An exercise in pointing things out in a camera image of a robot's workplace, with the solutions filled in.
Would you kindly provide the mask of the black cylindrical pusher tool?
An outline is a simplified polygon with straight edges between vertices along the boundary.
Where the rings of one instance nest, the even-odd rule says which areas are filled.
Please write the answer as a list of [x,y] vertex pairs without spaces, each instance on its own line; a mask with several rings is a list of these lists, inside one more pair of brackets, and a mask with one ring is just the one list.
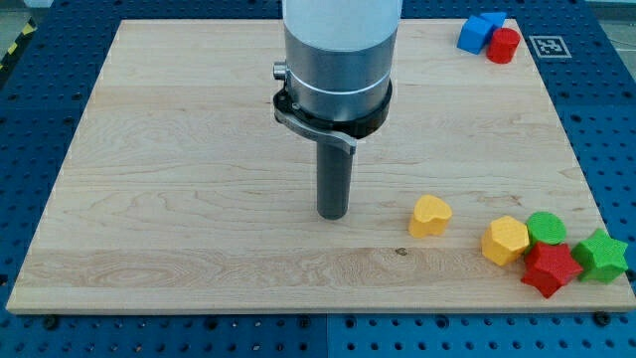
[[317,211],[338,220],[349,208],[354,155],[327,144],[317,145]]

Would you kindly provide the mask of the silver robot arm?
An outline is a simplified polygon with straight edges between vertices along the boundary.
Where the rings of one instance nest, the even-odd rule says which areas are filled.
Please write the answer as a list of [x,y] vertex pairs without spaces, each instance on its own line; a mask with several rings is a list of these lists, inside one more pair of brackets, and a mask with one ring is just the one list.
[[274,118],[317,149],[317,211],[348,211],[359,140],[387,119],[401,0],[286,0],[285,58],[272,68],[282,88]]

